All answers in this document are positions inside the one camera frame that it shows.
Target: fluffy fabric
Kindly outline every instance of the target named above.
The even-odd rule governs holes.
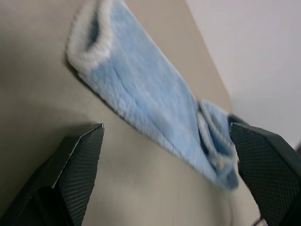
[[[198,101],[121,0],[89,0],[67,45],[79,76],[124,120],[214,184],[238,186],[228,115]]]

